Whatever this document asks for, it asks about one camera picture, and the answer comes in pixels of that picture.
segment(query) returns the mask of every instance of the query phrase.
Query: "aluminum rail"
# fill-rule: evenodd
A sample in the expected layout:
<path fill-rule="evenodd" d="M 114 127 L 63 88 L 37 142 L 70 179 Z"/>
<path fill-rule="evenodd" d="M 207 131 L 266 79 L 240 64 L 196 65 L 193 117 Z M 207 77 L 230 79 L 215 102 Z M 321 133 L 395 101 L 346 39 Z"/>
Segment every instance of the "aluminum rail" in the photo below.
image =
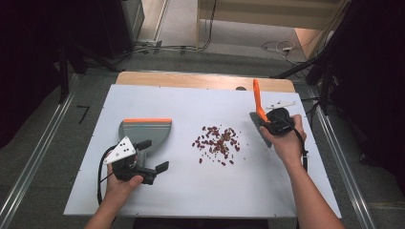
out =
<path fill-rule="evenodd" d="M 318 97 L 318 93 L 317 91 L 309 87 L 309 96 Z M 353 209 L 357 214 L 357 218 L 360 222 L 361 227 L 367 229 L 376 228 L 367 203 L 363 199 L 360 188 L 357 185 L 352 170 L 346 160 L 342 148 L 340 147 L 339 141 L 337 140 L 336 134 L 334 133 L 334 130 L 330 124 L 329 117 L 325 116 L 319 107 L 316 109 L 316 113 L 321 122 L 322 128 L 324 129 L 331 152 L 337 164 L 337 168 L 339 169 L 340 175 L 342 176 L 343 182 L 351 199 Z"/>
<path fill-rule="evenodd" d="M 65 113 L 67 112 L 72 99 L 75 96 L 78 83 L 78 75 L 74 74 L 71 80 L 71 92 L 68 94 L 65 102 L 57 106 L 51 121 L 39 139 L 30 159 L 23 169 L 23 172 L 20 174 L 20 177 L 14 183 L 10 192 L 8 193 L 8 196 L 6 197 L 5 203 L 0 212 L 0 228 L 9 228 L 12 218 L 23 200 L 23 197 L 27 193 L 31 181 L 35 176 L 42 159 L 48 151 L 59 124 L 65 116 Z"/>

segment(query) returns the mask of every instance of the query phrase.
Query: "hand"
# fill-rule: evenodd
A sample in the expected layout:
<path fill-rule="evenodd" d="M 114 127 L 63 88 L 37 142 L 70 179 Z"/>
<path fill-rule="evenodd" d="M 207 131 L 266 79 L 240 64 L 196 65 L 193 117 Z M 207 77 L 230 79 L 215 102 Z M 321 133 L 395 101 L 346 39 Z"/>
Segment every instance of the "hand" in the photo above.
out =
<path fill-rule="evenodd" d="M 107 165 L 107 175 L 113 173 L 113 166 Z M 86 229 L 111 228 L 117 213 L 125 204 L 131 193 L 142 183 L 142 176 L 134 176 L 127 182 L 118 180 L 114 174 L 107 178 L 107 189 L 104 200 L 96 213 L 86 224 Z"/>
<path fill-rule="evenodd" d="M 113 166 L 107 165 L 107 174 L 113 173 Z M 107 189 L 105 192 L 104 202 L 108 202 L 108 205 L 119 210 L 127 201 L 131 193 L 142 183 L 142 176 L 134 176 L 128 181 L 118 180 L 114 174 L 107 178 Z"/>
<path fill-rule="evenodd" d="M 304 132 L 302 117 L 299 114 L 292 116 L 294 120 L 294 127 L 300 133 L 301 137 L 307 138 L 307 134 Z M 263 136 L 271 141 L 274 145 L 274 149 L 278 157 L 286 165 L 301 164 L 302 145 L 294 131 L 289 132 L 283 136 L 272 135 L 265 127 L 261 126 L 260 131 Z"/>

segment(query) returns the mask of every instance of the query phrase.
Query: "cable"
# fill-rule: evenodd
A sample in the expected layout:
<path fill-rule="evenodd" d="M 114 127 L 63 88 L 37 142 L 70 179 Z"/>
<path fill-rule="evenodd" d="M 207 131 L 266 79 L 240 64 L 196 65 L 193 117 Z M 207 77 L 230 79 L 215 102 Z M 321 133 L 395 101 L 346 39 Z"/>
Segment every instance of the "cable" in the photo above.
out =
<path fill-rule="evenodd" d="M 342 10 L 342 8 L 343 8 L 344 6 L 345 6 L 345 5 L 340 6 L 340 8 L 339 8 L 339 10 L 338 10 L 337 12 L 341 12 L 341 10 Z M 315 36 L 308 42 L 308 44 L 306 44 L 306 45 L 309 45 L 309 44 L 315 39 L 315 37 L 317 37 L 317 36 L 321 33 L 321 31 L 322 31 L 326 26 L 330 25 L 334 20 L 336 20 L 337 17 L 338 17 L 338 15 L 339 15 L 339 14 L 336 13 L 336 14 L 334 15 L 333 19 L 332 19 L 329 23 L 327 23 L 318 33 L 316 33 L 316 35 L 315 35 Z M 325 38 L 324 46 L 321 47 L 321 48 L 319 48 L 319 49 L 316 51 L 317 55 L 318 55 L 318 52 L 319 52 L 319 51 L 325 49 L 325 47 L 326 47 L 326 45 L 327 45 L 327 41 L 328 41 L 328 37 Z"/>
<path fill-rule="evenodd" d="M 301 101 L 306 102 L 306 101 L 313 101 L 313 100 L 319 100 L 319 99 L 321 99 L 321 97 L 301 98 Z"/>
<path fill-rule="evenodd" d="M 102 171 L 102 164 L 104 162 L 104 158 L 110 153 L 110 151 L 114 150 L 117 145 L 112 146 L 108 148 L 108 150 L 102 155 L 100 163 L 98 164 L 98 175 L 97 175 L 97 200 L 98 200 L 98 205 L 101 204 L 102 202 L 102 195 L 101 195 L 101 171 Z"/>
<path fill-rule="evenodd" d="M 295 47 L 295 43 L 292 42 L 292 41 L 287 41 L 287 40 L 285 40 L 285 41 L 279 41 L 279 42 L 277 42 L 277 44 L 276 44 L 276 51 L 277 51 L 286 61 L 288 61 L 289 63 L 291 63 L 291 64 L 293 64 L 293 65 L 298 65 L 298 63 L 295 63 L 295 62 L 293 62 L 293 61 L 291 61 L 291 60 L 289 60 L 289 59 L 287 58 L 287 55 L 289 54 L 289 50 L 287 51 L 287 53 L 286 53 L 285 55 L 283 55 L 282 53 L 280 53 L 280 51 L 278 50 L 278 45 L 279 45 L 280 43 L 285 44 L 285 42 L 289 42 L 289 43 L 291 43 L 291 44 L 293 45 L 293 46 L 291 47 L 291 49 L 293 49 L 293 48 Z"/>
<path fill-rule="evenodd" d="M 113 173 L 109 174 L 107 177 L 105 177 L 104 179 L 102 179 L 102 180 L 100 181 L 100 183 L 102 183 L 102 181 L 104 181 L 106 178 L 110 177 L 112 174 L 113 174 Z"/>
<path fill-rule="evenodd" d="M 274 115 L 274 114 L 270 114 L 270 116 L 275 117 L 275 118 L 279 119 L 280 121 L 286 123 L 286 124 L 295 132 L 295 134 L 297 135 L 298 140 L 300 141 L 301 146 L 302 146 L 303 166 L 304 166 L 305 171 L 308 171 L 308 157 L 307 157 L 308 151 L 305 149 L 305 141 L 304 141 L 303 137 L 301 136 L 301 134 L 298 132 L 297 129 L 295 129 L 294 126 L 292 126 L 291 124 L 289 124 L 289 123 L 288 123 L 287 121 L 285 121 L 283 118 L 281 118 L 281 117 L 279 117 L 279 116 L 277 116 L 277 115 Z"/>
<path fill-rule="evenodd" d="M 321 105 L 321 102 L 318 100 L 318 102 L 314 103 L 312 108 L 309 109 L 309 111 L 306 112 L 306 115 L 310 113 L 309 116 L 309 127 L 312 129 L 313 126 L 313 117 L 315 116 L 315 111 L 316 111 L 316 107 L 318 107 L 319 105 Z"/>
<path fill-rule="evenodd" d="M 208 46 L 211 44 L 212 25 L 213 25 L 213 22 L 214 22 L 214 16 L 215 16 L 215 9 L 216 8 L 217 8 L 217 0 L 215 0 L 214 6 L 213 6 L 213 9 L 212 9 L 212 12 L 211 12 L 211 18 L 210 18 L 210 22 L 209 22 L 208 40 L 204 43 L 204 45 L 202 47 L 198 47 L 196 49 L 196 47 L 194 47 L 194 46 L 160 46 L 160 47 L 146 46 L 146 47 L 136 49 L 136 50 L 134 50 L 132 52 L 128 52 L 126 54 L 137 53 L 137 52 L 145 52 L 145 51 L 149 51 L 149 50 L 189 51 L 189 52 L 203 52 L 203 51 L 205 51 L 208 48 Z"/>
<path fill-rule="evenodd" d="M 127 57 L 128 57 L 128 53 L 124 54 L 117 62 L 112 63 L 111 65 L 115 66 L 115 65 L 121 63 L 122 61 L 124 61 Z M 93 63 L 89 63 L 89 62 L 86 62 L 86 65 L 87 65 L 88 67 L 90 67 L 90 68 L 104 67 L 103 65 L 100 65 L 100 64 L 93 64 Z"/>

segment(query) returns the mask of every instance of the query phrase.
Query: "floor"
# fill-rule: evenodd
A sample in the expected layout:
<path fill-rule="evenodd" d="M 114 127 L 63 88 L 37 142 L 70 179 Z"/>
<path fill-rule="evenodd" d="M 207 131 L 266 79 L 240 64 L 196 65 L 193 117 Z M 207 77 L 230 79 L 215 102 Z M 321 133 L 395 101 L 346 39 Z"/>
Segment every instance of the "floor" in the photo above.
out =
<path fill-rule="evenodd" d="M 177 4 L 178 2 L 176 0 L 168 2 L 167 12 L 164 17 L 167 16 L 170 19 L 170 13 L 174 11 L 173 8 L 178 8 L 177 5 L 171 4 Z M 163 44 L 167 45 L 192 44 L 192 35 L 189 35 L 186 40 L 182 40 L 185 39 L 185 36 L 181 36 L 177 40 L 169 35 L 170 31 L 173 30 L 167 29 L 170 27 L 167 24 L 171 24 L 167 18 L 162 21 L 158 39 L 161 39 Z M 244 27 L 245 25 L 224 25 L 222 30 L 235 28 L 236 31 L 240 32 Z M 192 29 L 185 33 L 194 34 L 191 31 Z M 210 46 L 212 50 L 187 52 L 183 55 L 173 51 L 160 51 L 156 54 L 134 53 L 123 59 L 118 66 L 127 69 L 127 71 L 225 73 L 268 77 L 288 70 L 291 68 L 291 63 L 287 62 L 277 52 L 264 56 L 264 53 L 268 54 L 268 52 L 263 51 L 261 42 L 296 39 L 293 33 L 283 28 L 280 29 L 279 33 L 276 32 L 275 34 L 278 35 L 268 35 L 267 37 L 264 35 L 264 38 L 257 39 L 258 42 L 253 50 L 252 42 L 249 39 L 246 40 L 247 42 L 235 44 L 240 41 L 229 41 L 230 37 L 221 38 L 220 36 L 226 35 L 226 32 L 219 34 L 215 33 L 214 29 L 213 46 Z M 234 42 L 234 45 L 221 45 L 225 41 L 229 41 L 226 44 Z M 246 55 L 240 52 L 234 53 L 233 48 L 235 47 L 244 49 Z M 305 61 L 300 55 L 299 49 L 297 49 L 297 54 L 290 57 L 295 61 Z M 4 224 L 5 212 L 2 210 L 0 216 L 1 228 L 7 228 L 2 225 L 8 225 L 9 228 L 82 228 L 89 219 L 89 217 L 63 216 L 63 210 L 102 109 L 105 96 L 110 85 L 114 84 L 117 79 L 117 73 L 111 73 L 94 63 L 92 63 L 92 66 L 86 75 L 73 76 L 71 80 L 71 98 L 69 103 L 65 104 L 65 110 L 57 105 L 59 89 L 56 89 L 27 120 L 14 140 L 0 150 L 0 204 L 3 205 L 7 200 L 9 191 L 16 181 L 21 178 L 20 175 L 30 156 L 38 151 L 36 146 L 39 141 L 44 140 L 41 136 L 47 133 L 48 123 L 50 120 L 54 120 L 55 111 L 60 111 L 63 114 L 63 118 L 56 123 L 57 128 L 51 133 L 48 144 L 42 149 L 44 154 L 40 158 L 41 162 L 36 171 L 28 172 L 28 174 L 32 175 L 32 179 L 29 180 L 30 186 L 23 189 L 23 198 L 20 199 L 21 202 L 17 201 L 17 208 L 15 208 L 15 212 L 12 212 L 13 218 L 9 219 L 6 224 Z M 294 82 L 294 87 L 302 98 L 312 96 L 310 93 L 312 90 L 304 83 L 304 75 L 305 72 L 289 77 Z M 305 106 L 306 110 L 309 110 L 312 104 L 309 102 Z M 330 140 L 324 132 L 325 127 L 322 118 L 316 115 L 313 119 L 312 132 L 317 140 L 319 151 L 327 168 L 330 184 L 342 212 L 342 221 L 346 227 L 403 228 L 405 197 L 397 188 L 394 177 L 379 167 L 359 163 L 358 159 L 361 151 L 354 139 L 351 126 L 344 116 L 332 106 L 330 107 L 328 119 L 350 166 L 356 185 L 367 203 L 373 221 L 372 225 L 364 225 L 359 220 L 359 213 L 353 207 L 347 184 L 341 176 L 342 173 L 339 171 L 330 147 Z M 133 219 L 118 218 L 113 228 L 132 228 L 133 222 Z M 295 219 L 273 219 L 269 221 L 269 224 L 271 228 L 294 228 Z"/>
<path fill-rule="evenodd" d="M 197 1 L 145 1 L 143 5 L 145 23 L 139 40 L 161 41 L 163 46 L 196 45 Z M 200 47 L 208 40 L 209 28 L 209 20 L 200 21 Z M 282 48 L 287 47 L 294 47 L 288 53 L 289 60 L 306 61 L 294 28 L 214 21 L 211 43 L 205 52 L 285 59 L 278 52 L 286 55 Z"/>

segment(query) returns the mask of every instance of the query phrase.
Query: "wrist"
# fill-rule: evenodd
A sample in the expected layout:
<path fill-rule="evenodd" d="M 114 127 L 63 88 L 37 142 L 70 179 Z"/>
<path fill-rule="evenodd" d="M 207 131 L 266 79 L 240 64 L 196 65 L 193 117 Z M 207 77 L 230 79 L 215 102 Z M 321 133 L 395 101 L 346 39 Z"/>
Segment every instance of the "wrist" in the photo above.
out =
<path fill-rule="evenodd" d="M 110 208 L 108 202 L 104 200 L 101 202 L 95 214 L 86 224 L 86 229 L 107 229 L 111 228 L 111 224 L 114 221 L 119 209 Z"/>
<path fill-rule="evenodd" d="M 284 166 L 286 166 L 287 172 L 290 174 L 294 171 L 304 170 L 304 166 L 301 162 L 301 159 L 294 160 L 283 160 Z"/>
<path fill-rule="evenodd" d="M 118 213 L 121 207 L 125 204 L 124 200 L 117 197 L 109 195 L 108 193 L 104 196 L 104 200 L 101 202 L 100 207 L 106 207 L 112 213 Z"/>

